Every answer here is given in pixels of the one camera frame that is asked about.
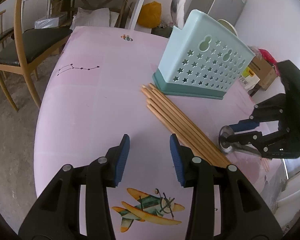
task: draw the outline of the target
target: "big dipper constellation print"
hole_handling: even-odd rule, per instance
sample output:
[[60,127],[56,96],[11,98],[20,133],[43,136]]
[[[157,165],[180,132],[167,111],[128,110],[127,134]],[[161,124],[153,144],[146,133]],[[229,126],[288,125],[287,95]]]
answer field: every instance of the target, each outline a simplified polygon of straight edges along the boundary
[[65,72],[65,71],[67,71],[67,70],[70,70],[70,69],[92,70],[92,69],[99,68],[99,67],[100,67],[100,66],[96,66],[96,67],[93,67],[93,68],[84,68],[84,67],[74,67],[73,64],[69,64],[69,65],[66,65],[66,66],[60,68],[60,69],[58,70],[57,76],[60,75],[61,73]]

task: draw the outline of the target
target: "pink tablecloth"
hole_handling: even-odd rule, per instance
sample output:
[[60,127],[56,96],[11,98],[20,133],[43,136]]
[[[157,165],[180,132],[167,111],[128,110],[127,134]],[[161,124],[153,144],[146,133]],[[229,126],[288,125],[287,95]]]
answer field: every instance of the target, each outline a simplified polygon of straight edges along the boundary
[[[182,221],[177,226],[137,221],[125,233],[120,232],[120,215],[111,209],[117,239],[185,239],[192,189],[184,189],[178,183],[169,150],[170,132],[147,109],[146,98],[140,92],[142,84],[152,82],[167,41],[125,29],[77,27],[42,101],[34,146],[37,196],[64,164],[88,165],[117,146],[126,133],[131,140],[130,153],[122,182],[116,189],[108,189],[109,205],[121,206],[121,201],[137,204],[126,190],[133,187],[149,194],[158,188],[185,207],[175,215]],[[170,99],[214,143],[222,126],[248,118],[254,105],[238,82],[223,100]],[[259,129],[268,132],[266,125]],[[229,159],[259,192],[265,175],[273,176],[281,163],[272,160],[266,172],[258,157],[236,153]]]

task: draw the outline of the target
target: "teal base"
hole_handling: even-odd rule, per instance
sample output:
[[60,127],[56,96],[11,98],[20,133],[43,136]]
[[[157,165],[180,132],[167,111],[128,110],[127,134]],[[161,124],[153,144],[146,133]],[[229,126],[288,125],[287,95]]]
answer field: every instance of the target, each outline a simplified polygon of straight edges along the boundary
[[167,83],[164,81],[159,69],[152,75],[152,79],[156,87],[165,95],[222,100],[223,96],[226,94],[226,92],[218,90]]

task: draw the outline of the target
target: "black chair seat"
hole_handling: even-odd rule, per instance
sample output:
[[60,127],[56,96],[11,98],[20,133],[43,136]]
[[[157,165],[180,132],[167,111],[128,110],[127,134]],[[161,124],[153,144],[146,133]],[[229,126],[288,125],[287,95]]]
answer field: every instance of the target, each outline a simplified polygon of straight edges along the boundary
[[4,31],[2,34],[0,34],[0,41],[4,38],[8,38],[9,36],[11,36],[13,34],[13,27]]
[[[22,40],[28,64],[71,33],[72,30],[67,28],[31,29],[24,32],[22,34]],[[0,64],[20,66],[14,41],[6,45],[0,52]]]

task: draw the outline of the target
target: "chair leg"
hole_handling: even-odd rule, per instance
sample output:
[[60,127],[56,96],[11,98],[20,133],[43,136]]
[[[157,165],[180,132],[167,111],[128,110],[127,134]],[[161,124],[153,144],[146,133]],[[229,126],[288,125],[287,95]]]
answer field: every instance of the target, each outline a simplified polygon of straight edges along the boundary
[[2,71],[4,79],[7,80],[7,73],[5,71]]
[[7,89],[5,83],[4,83],[3,79],[2,79],[1,74],[0,74],[0,86],[1,86],[4,94],[6,95],[6,98],[8,99],[9,103],[12,105],[13,109],[16,110],[16,111],[18,111],[18,108],[17,108],[16,104],[14,103],[14,101],[13,101],[13,99],[12,99],[12,97],[11,97],[8,89]]
[[28,86],[28,89],[30,91],[30,94],[35,102],[35,104],[37,105],[37,107],[40,109],[41,106],[41,99],[38,95],[37,90],[35,89],[35,86],[33,84],[32,78],[30,73],[24,73],[23,77],[25,78],[26,84]]
[[35,80],[38,81],[39,80],[39,76],[38,76],[37,68],[34,69],[33,73],[34,73]]

